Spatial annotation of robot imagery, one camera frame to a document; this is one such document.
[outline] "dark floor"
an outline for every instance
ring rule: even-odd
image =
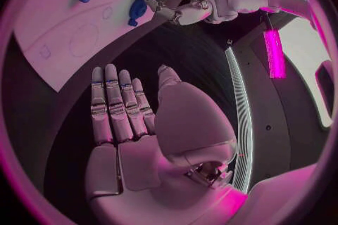
[[[211,96],[237,132],[233,86],[224,51],[199,26],[160,26],[113,63],[119,70],[128,69],[132,77],[142,80],[155,111],[157,69],[161,64],[171,66],[183,81]],[[90,95],[88,86],[67,116],[51,149],[45,175],[45,196],[78,224],[97,223],[86,203],[84,189],[86,165],[94,147]]]

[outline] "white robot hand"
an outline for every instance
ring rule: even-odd
[[[228,184],[234,131],[213,100],[172,68],[161,66],[158,75],[155,117],[141,82],[127,70],[118,76],[114,65],[105,75],[94,69],[97,146],[86,170],[88,203],[105,224],[198,224],[205,214],[226,221],[246,198]],[[177,211],[177,204],[186,210]]]
[[[282,10],[312,22],[311,9],[306,0],[190,0],[189,4],[176,9],[166,7],[166,0],[144,1],[154,12],[180,25],[194,24],[201,20],[219,24],[234,20],[239,13],[250,13],[259,9],[267,12]]]

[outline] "white surface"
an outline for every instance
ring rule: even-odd
[[[36,72],[56,91],[94,54],[134,29],[127,25],[134,0],[27,0],[16,39]],[[139,25],[153,16],[150,9]]]
[[[303,77],[317,106],[325,127],[332,124],[325,102],[315,79],[315,72],[329,56],[318,33],[308,20],[296,18],[279,31],[285,55]]]

